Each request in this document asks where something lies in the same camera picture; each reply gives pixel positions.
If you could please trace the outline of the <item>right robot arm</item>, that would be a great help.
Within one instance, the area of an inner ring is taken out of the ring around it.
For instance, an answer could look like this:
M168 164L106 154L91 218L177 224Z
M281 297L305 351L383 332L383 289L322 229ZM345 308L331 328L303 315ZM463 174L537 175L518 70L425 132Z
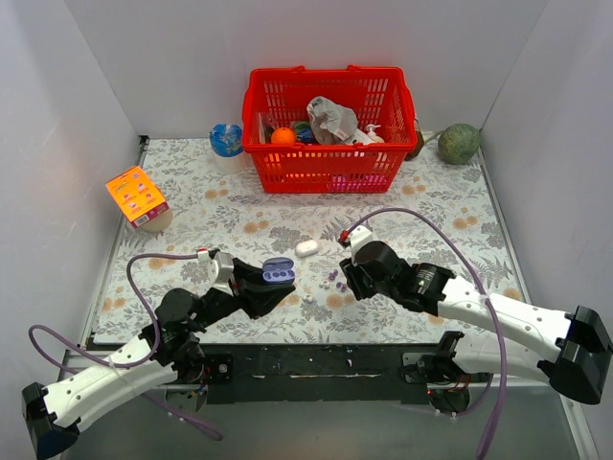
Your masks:
M383 295L405 309L458 320L490 336L461 335L433 357L443 380L462 374L498 373L544 381L579 403L598 404L612 358L612 340L599 314L579 306L548 310L481 293L451 270L408 264L371 236L344 240L351 255L341 262L358 300Z

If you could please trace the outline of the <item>purple earbud charging case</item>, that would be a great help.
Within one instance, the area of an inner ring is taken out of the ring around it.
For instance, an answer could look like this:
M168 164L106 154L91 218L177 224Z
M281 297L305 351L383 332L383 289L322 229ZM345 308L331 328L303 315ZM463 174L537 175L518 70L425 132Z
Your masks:
M293 284L296 277L294 261L287 257L267 259L262 264L261 276L269 285Z

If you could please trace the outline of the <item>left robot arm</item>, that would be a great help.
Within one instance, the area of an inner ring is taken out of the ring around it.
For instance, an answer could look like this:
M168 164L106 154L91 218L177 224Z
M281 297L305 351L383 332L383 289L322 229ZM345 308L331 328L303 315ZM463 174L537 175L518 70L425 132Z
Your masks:
M171 289L148 310L150 324L116 352L92 356L89 367L62 381L23 389L23 416L36 458L63 453L100 417L158 385L192 384L201 395L209 383L228 381L232 359L206 355L197 336L236 311L259 319L295 289L294 263L286 257L261 267L218 249L199 250L194 258L211 266L213 283L205 294Z

